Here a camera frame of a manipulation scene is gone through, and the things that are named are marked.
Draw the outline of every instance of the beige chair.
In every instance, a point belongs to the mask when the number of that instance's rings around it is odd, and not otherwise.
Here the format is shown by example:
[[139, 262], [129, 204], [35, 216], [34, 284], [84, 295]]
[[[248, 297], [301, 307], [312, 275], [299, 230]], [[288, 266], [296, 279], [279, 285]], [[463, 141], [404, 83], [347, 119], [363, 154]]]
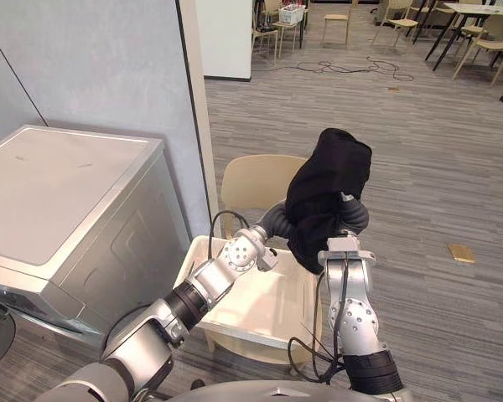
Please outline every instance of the beige chair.
[[[409, 19], [408, 13], [410, 12], [410, 7], [412, 6], [412, 0], [388, 0], [387, 2], [387, 7], [386, 7], [386, 12], [384, 13], [384, 18], [382, 19], [382, 22], [380, 24], [380, 27], [376, 31], [375, 37], [372, 39], [371, 46], [375, 43], [376, 38], [378, 37], [378, 34], [380, 33], [382, 27], [384, 26], [384, 23], [388, 22], [393, 25], [393, 34], [392, 34], [392, 40], [395, 38], [395, 31], [397, 31], [398, 28], [415, 28], [418, 25], [417, 21], [414, 21], [412, 19]], [[403, 12], [402, 18], [401, 19], [388, 19], [387, 16], [389, 15], [389, 12], [391, 11], [397, 11], [397, 12]], [[412, 42], [412, 37], [413, 34], [416, 32], [416, 29], [412, 30], [412, 35], [410, 36], [410, 39], [408, 43], [410, 44]], [[399, 33], [397, 35], [397, 39], [395, 39], [395, 43], [393, 44], [393, 47], [397, 46], [397, 42], [401, 36], [401, 30], [399, 29]]]
[[[294, 174], [306, 160], [286, 155], [238, 157], [226, 167], [221, 201], [226, 209], [269, 209], [287, 196]], [[222, 215], [224, 234], [233, 235], [233, 216]]]
[[355, 9], [358, 7], [358, 2], [359, 2], [359, 0], [352, 0], [348, 15], [326, 14], [326, 16], [324, 16], [324, 29], [322, 31], [322, 39], [320, 41], [321, 47], [324, 45], [324, 36], [326, 35], [326, 28], [328, 26], [328, 23], [334, 23], [334, 22], [346, 23], [345, 44], [346, 44], [347, 49], [350, 47], [350, 42], [349, 42], [350, 20], [351, 20], [351, 16], [354, 14]]
[[281, 0], [265, 0], [264, 8], [261, 11], [261, 13], [270, 17], [278, 15], [281, 6], [282, 6]]
[[270, 48], [270, 37], [274, 37], [274, 67], [276, 66], [277, 63], [277, 29], [274, 29], [273, 31], [267, 31], [267, 32], [261, 32], [257, 30], [257, 21], [256, 21], [256, 15], [253, 13], [251, 16], [251, 53], [253, 54], [253, 48], [255, 47], [255, 39], [261, 38], [261, 44], [262, 40], [265, 37], [268, 37], [268, 45]]
[[[226, 209], [269, 209], [287, 196], [288, 185], [306, 159], [284, 155], [254, 155], [238, 157], [231, 161], [221, 184], [221, 200]], [[232, 215], [222, 215], [227, 239], [233, 234]], [[321, 318], [317, 321], [317, 338], [322, 332]], [[205, 330], [209, 350], [214, 352], [219, 344], [233, 353], [267, 363], [288, 364], [287, 351], [244, 339]], [[302, 348], [294, 351], [297, 366], [303, 366], [310, 358]]]
[[[419, 7], [421, 7], [420, 5], [419, 6], [411, 6], [410, 7], [410, 12], [413, 11], [413, 16], [415, 17], [417, 15], [417, 12], [419, 11]], [[428, 0], [423, 0], [423, 7], [421, 8], [421, 11], [419, 13], [420, 16], [422, 16], [422, 14], [426, 14], [428, 13], [428, 11], [430, 10], [430, 8], [428, 7]]]
[[[489, 16], [482, 28], [483, 29], [481, 30], [479, 35], [475, 39], [473, 39], [472, 44], [468, 47], [468, 50], [466, 51], [464, 57], [459, 61], [457, 68], [454, 71], [452, 80], [456, 78], [456, 76], [460, 72], [460, 69], [469, 57], [469, 54], [475, 48], [477, 48], [478, 50], [486, 49], [492, 52], [503, 52], [503, 16]], [[503, 60], [501, 61], [499, 68], [495, 72], [494, 79], [490, 83], [490, 86], [495, 83], [502, 70]]]

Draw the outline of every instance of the table leg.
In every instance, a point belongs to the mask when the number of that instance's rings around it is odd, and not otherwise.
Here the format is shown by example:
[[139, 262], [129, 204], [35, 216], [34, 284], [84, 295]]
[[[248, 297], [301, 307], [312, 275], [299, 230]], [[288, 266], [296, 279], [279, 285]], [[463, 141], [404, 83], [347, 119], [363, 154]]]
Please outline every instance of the table leg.
[[283, 32], [285, 31], [285, 28], [282, 27], [282, 33], [281, 33], [281, 39], [279, 40], [279, 56], [278, 58], [282, 58], [282, 46], [283, 46]]
[[300, 49], [302, 48], [303, 41], [303, 29], [308, 24], [308, 13], [309, 13], [309, 1], [305, 4], [306, 13], [303, 13], [303, 18], [305, 19], [305, 23], [300, 22]]
[[427, 24], [428, 16], [434, 10], [434, 6], [436, 5], [437, 1], [438, 0], [433, 0], [433, 2], [430, 3], [430, 7], [428, 8], [428, 13], [425, 13], [425, 18], [423, 18], [423, 22], [420, 23], [419, 26], [417, 27], [416, 36], [413, 37], [413, 42], [412, 42], [413, 44], [415, 44], [417, 42], [417, 38], [419, 38], [419, 34], [421, 33], [421, 31], [423, 31], [424, 26]]
[[442, 30], [442, 33], [438, 36], [438, 38], [436, 39], [436, 42], [434, 42], [433, 48], [430, 49], [430, 52], [428, 52], [427, 57], [425, 57], [425, 60], [428, 60], [428, 58], [431, 56], [431, 54], [434, 53], [434, 50], [438, 47], [439, 43], [442, 41], [443, 36], [449, 30], [449, 27], [453, 23], [455, 17], [456, 17], [456, 13], [452, 13], [451, 18], [447, 22], [447, 25], [445, 25], [445, 27]]
[[296, 32], [297, 29], [294, 27], [294, 33], [293, 33], [293, 53], [294, 53], [294, 44], [296, 43]]
[[445, 49], [439, 55], [439, 59], [436, 62], [436, 64], [434, 65], [433, 71], [436, 71], [436, 69], [438, 68], [439, 64], [442, 62], [443, 58], [445, 57], [445, 55], [449, 51], [449, 48], [451, 47], [451, 45], [453, 44], [454, 40], [456, 39], [456, 35], [460, 34], [461, 29], [466, 24], [467, 20], [468, 20], [468, 16], [464, 15], [464, 17], [462, 18], [462, 21], [460, 22], [459, 26], [456, 28], [456, 31], [454, 31], [454, 34], [451, 35], [451, 39], [447, 42], [447, 46], [445, 46]]

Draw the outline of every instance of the washing machine lid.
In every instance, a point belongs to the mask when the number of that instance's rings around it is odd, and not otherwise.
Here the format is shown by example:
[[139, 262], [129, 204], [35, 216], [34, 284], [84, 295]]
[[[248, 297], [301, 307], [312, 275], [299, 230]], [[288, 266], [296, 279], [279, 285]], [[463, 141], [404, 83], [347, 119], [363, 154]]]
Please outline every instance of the washing machine lid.
[[43, 265], [148, 139], [26, 126], [0, 144], [0, 256]]

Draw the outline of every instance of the black cable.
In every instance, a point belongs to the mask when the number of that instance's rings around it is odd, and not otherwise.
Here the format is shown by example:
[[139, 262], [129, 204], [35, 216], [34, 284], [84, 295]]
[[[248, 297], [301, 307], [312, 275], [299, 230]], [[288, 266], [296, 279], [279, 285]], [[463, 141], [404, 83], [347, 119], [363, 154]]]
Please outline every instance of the black cable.
[[239, 222], [241, 223], [241, 228], [243, 225], [245, 225], [247, 228], [250, 227], [250, 224], [248, 224], [248, 221], [246, 218], [244, 218], [242, 215], [238, 214], [235, 211], [230, 211], [229, 209], [224, 209], [223, 211], [220, 211], [218, 214], [215, 215], [215, 217], [212, 219], [212, 222], [210, 223], [210, 231], [209, 231], [209, 260], [212, 258], [212, 238], [215, 235], [215, 223], [216, 220], [223, 214], [231, 214], [235, 216]]
[[370, 56], [366, 57], [366, 60], [371, 63], [367, 67], [360, 69], [347, 69], [341, 65], [335, 65], [331, 61], [301, 61], [298, 64], [288, 65], [285, 67], [275, 67], [273, 69], [265, 70], [251, 70], [251, 71], [276, 71], [276, 70], [301, 70], [312, 73], [336, 73], [336, 74], [354, 74], [354, 73], [377, 73], [382, 75], [390, 75], [394, 80], [398, 81], [414, 81], [415, 77], [410, 74], [399, 74], [400, 67], [396, 64], [390, 63], [384, 60], [373, 60]]
[[99, 360], [101, 360], [102, 358], [102, 354], [104, 353], [105, 349], [106, 349], [106, 346], [108, 346], [108, 338], [110, 337], [110, 334], [111, 332], [114, 330], [114, 328], [116, 327], [116, 325], [121, 322], [121, 320], [127, 316], [129, 316], [130, 314], [134, 313], [134, 312], [137, 312], [138, 310], [141, 310], [143, 308], [147, 308], [151, 306], [151, 303], [146, 303], [146, 304], [141, 304], [139, 306], [136, 306], [134, 307], [133, 309], [129, 310], [128, 312], [125, 312], [122, 316], [120, 316], [116, 321], [114, 321], [114, 323], [110, 326], [110, 328], [108, 329], [108, 332], [106, 333], [106, 335], [104, 336], [104, 338], [102, 339], [102, 346], [101, 346], [101, 353], [99, 354]]
[[[342, 312], [345, 309], [345, 298], [346, 298], [346, 287], [348, 283], [348, 261], [345, 260], [345, 273], [343, 275], [343, 287], [341, 291], [341, 300], [340, 300], [340, 309], [339, 313], [337, 314], [337, 317], [335, 318], [335, 324], [334, 324], [334, 356], [332, 356], [322, 345], [322, 343], [319, 342], [317, 339], [317, 312], [319, 308], [319, 291], [320, 291], [320, 282], [324, 278], [324, 273], [320, 274], [319, 279], [317, 280], [317, 286], [315, 288], [315, 305], [314, 305], [314, 314], [313, 314], [313, 341], [312, 341], [312, 346], [311, 348], [306, 345], [301, 339], [298, 339], [296, 337], [292, 337], [288, 341], [288, 346], [287, 346], [287, 355], [288, 355], [288, 360], [291, 364], [291, 367], [293, 370], [303, 379], [306, 379], [309, 382], [312, 383], [326, 383], [330, 384], [331, 379], [340, 371], [343, 371], [345, 369], [345, 365], [340, 362], [340, 359], [342, 358], [342, 355], [339, 353], [339, 347], [338, 347], [338, 336], [339, 336], [339, 326], [340, 326], [340, 318], [342, 316]], [[302, 373], [297, 367], [296, 364], [294, 363], [293, 360], [293, 355], [291, 351], [291, 347], [293, 345], [293, 342], [299, 343], [300, 346], [302, 346], [305, 350], [311, 353], [311, 361], [313, 363], [313, 371], [315, 374], [315, 379], [307, 376], [306, 374]], [[331, 358], [328, 358], [327, 356], [324, 356], [322, 353], [319, 353], [315, 350], [315, 345], [316, 342], [319, 342], [319, 345], [326, 350], [326, 353], [329, 354]], [[317, 363], [316, 363], [316, 358], [321, 358], [325, 362], [329, 363], [328, 368], [326, 371], [322, 374], [319, 373], [317, 370]]]

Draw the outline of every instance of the white wall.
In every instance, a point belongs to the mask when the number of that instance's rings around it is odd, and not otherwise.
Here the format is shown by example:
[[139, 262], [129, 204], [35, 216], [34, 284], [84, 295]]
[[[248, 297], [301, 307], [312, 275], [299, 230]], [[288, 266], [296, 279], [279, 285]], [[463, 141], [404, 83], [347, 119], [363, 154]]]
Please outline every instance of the white wall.
[[252, 76], [252, 0], [195, 0], [203, 73]]

